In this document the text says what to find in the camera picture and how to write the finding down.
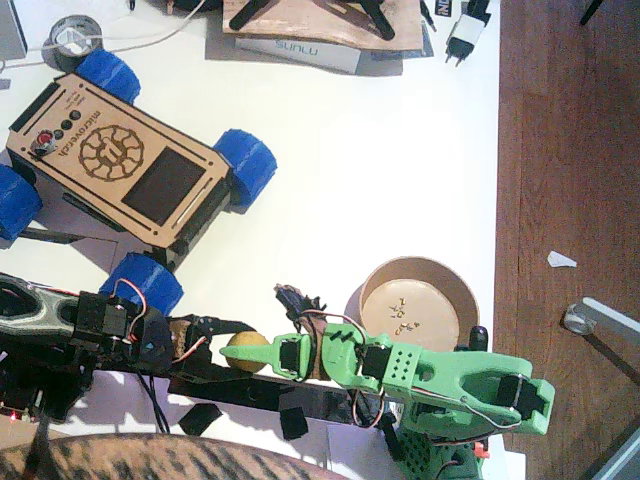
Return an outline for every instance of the engraved logo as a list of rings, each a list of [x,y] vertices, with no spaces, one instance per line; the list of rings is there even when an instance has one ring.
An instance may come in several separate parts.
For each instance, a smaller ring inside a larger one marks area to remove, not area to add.
[[[90,177],[114,182],[142,165],[144,145],[134,131],[117,125],[96,128],[80,145],[80,163]]]

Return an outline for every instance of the red button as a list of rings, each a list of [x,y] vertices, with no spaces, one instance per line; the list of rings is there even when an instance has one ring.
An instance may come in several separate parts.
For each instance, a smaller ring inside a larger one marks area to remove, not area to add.
[[[40,144],[45,144],[45,143],[49,143],[51,140],[53,140],[53,134],[51,132],[40,132],[38,134],[38,143]]]

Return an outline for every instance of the yellow ball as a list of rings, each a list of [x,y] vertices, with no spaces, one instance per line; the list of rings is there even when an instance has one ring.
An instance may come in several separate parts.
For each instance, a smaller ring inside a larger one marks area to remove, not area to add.
[[[269,342],[258,332],[240,332],[231,337],[227,345],[230,347],[241,347],[246,345],[269,345]],[[237,368],[250,373],[256,373],[266,365],[265,363],[236,360],[235,358],[229,357],[227,357],[227,363],[231,368]]]

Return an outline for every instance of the black tripod leg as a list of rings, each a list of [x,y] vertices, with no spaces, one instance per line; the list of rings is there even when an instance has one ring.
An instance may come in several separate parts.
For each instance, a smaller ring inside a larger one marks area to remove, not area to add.
[[[594,13],[596,13],[596,10],[598,9],[598,7],[600,6],[600,4],[603,1],[604,0],[593,0],[591,2],[591,5],[589,5],[589,8],[587,9],[586,12],[584,12],[584,16],[580,20],[580,25],[586,25],[587,24],[589,19],[593,16]]]
[[[249,20],[251,20],[256,13],[266,7],[269,2],[271,2],[271,0],[249,0],[249,3],[242,7],[242,10],[229,21],[229,27],[235,31],[240,30],[249,23]]]
[[[382,13],[382,10],[380,10],[380,5],[378,5],[376,0],[360,0],[360,5],[362,5],[364,11],[369,14],[373,23],[376,24],[382,38],[391,40],[396,36],[396,32],[393,31],[393,27],[389,23],[389,20],[387,20],[387,17],[384,16],[384,13]]]

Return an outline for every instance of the white table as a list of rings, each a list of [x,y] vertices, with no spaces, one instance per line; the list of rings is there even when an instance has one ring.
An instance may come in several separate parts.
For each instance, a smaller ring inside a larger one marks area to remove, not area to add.
[[[19,14],[32,5],[28,0],[15,3]],[[137,3],[134,14],[102,24],[104,34],[153,33],[180,22],[147,2]],[[122,53],[142,84],[136,106],[212,145],[228,128],[247,130],[269,146],[279,165],[248,212],[221,214],[178,269],[185,295],[173,314],[242,320],[272,339],[293,331],[274,298],[276,283],[320,295],[328,311],[342,313],[376,266],[397,256],[421,255],[462,276],[476,296],[481,324],[491,332],[498,2],[491,11],[476,51],[458,68],[444,64],[444,44],[459,11],[451,19],[434,17],[439,29],[432,35],[436,57],[405,61],[400,77],[358,78],[306,66],[205,61],[207,15],[196,16],[164,43]],[[105,17],[122,14],[116,8]],[[25,25],[28,39],[42,40],[57,19],[45,22],[45,17],[40,12],[37,20],[44,26],[34,25],[36,20]],[[105,41],[105,47],[132,43],[137,42]],[[27,60],[39,58],[32,53]],[[56,75],[44,65],[3,73],[13,84],[0,92],[1,145],[9,124]],[[8,162],[6,152],[0,160]],[[0,251],[0,270],[92,291],[127,251],[144,248],[130,235],[115,234],[61,202],[57,189],[46,182],[39,183],[39,190],[45,209],[36,223],[97,240],[74,247],[19,239],[10,250]],[[168,402],[167,416],[175,424],[191,402],[178,396],[169,396]],[[279,437],[277,413],[222,409],[226,415],[206,436],[325,464],[323,422],[309,420],[311,433],[288,443]],[[153,428],[150,405],[135,379],[100,373],[60,430],[78,434]]]

